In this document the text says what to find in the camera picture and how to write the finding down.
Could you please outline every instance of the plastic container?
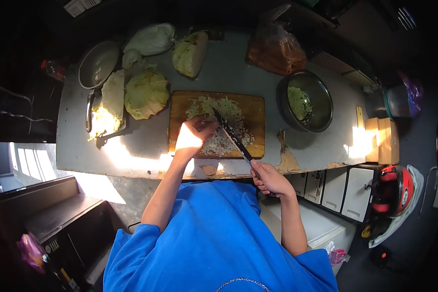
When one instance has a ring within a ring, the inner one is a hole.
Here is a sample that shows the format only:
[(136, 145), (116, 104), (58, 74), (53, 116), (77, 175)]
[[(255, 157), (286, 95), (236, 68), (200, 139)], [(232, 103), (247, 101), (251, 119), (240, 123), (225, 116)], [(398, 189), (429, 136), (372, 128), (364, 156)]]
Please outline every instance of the plastic container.
[(413, 118), (409, 107), (409, 93), (404, 84), (388, 89), (385, 92), (388, 103), (388, 114), (393, 117)]
[(411, 98), (404, 84), (369, 94), (365, 99), (368, 118), (413, 118)]
[(42, 61), (41, 69), (44, 70), (47, 75), (53, 77), (55, 80), (58, 81), (65, 81), (65, 74), (67, 70), (62, 67), (57, 61)]

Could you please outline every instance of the helmet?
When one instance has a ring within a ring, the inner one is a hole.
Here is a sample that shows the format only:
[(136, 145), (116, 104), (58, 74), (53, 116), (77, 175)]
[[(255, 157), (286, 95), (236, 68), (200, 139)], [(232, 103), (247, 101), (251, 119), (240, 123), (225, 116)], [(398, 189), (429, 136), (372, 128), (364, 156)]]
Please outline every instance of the helmet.
[(378, 174), (372, 208), (380, 215), (397, 217), (404, 213), (414, 194), (414, 181), (407, 168), (388, 166)]

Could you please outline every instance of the knife handle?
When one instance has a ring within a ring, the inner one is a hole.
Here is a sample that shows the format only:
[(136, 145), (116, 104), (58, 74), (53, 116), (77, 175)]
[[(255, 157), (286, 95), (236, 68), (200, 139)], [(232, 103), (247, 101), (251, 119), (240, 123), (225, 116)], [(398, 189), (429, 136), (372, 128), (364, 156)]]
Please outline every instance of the knife handle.
[[(259, 180), (263, 181), (263, 180), (261, 179), (260, 174), (259, 174), (254, 168), (253, 168), (253, 171), (255, 172), (256, 177), (257, 177)], [(269, 191), (269, 194), (268, 194), (267, 196), (275, 197), (276, 194), (273, 193), (273, 192), (271, 192), (271, 191)]]

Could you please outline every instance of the table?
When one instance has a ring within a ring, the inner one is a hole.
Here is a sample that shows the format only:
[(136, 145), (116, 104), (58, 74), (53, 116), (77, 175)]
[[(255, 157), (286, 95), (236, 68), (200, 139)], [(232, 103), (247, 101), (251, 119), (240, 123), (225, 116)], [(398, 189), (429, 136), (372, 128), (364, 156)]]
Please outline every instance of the table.
[[(308, 62), (305, 68), (323, 80), (333, 98), (333, 121), (322, 133), (295, 131), (284, 122), (275, 101), (275, 89), (283, 77), (245, 63), (249, 39), (249, 34), (228, 31), (224, 41), (210, 41), (196, 80), (177, 73), (170, 51), (147, 60), (157, 63), (157, 70), (169, 81), (171, 92), (224, 91), (262, 96), (266, 133), (261, 161), (275, 165), (283, 174), (364, 163), (356, 117), (356, 106), (361, 106), (367, 117), (362, 90), (341, 75)], [(148, 120), (130, 117), (129, 134), (108, 139), (98, 149), (95, 141), (87, 141), (84, 119), (89, 90), (79, 85), (78, 68), (79, 64), (70, 67), (62, 92), (57, 122), (57, 168), (119, 177), (163, 178), (172, 161), (167, 153), (169, 104)], [(250, 177), (250, 166), (241, 159), (192, 159), (183, 176), (184, 179), (245, 177)]]

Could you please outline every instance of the frying pan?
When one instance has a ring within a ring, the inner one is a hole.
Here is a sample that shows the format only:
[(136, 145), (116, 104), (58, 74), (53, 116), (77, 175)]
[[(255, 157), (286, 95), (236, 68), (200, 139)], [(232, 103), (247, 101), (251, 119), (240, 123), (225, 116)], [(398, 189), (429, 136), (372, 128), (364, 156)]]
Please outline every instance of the frying pan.
[(79, 66), (79, 84), (83, 88), (90, 89), (88, 104), (86, 107), (86, 131), (92, 130), (92, 103), (94, 102), (94, 91), (101, 87), (109, 78), (113, 68), (119, 59), (119, 46), (116, 42), (105, 41), (94, 48), (84, 57)]

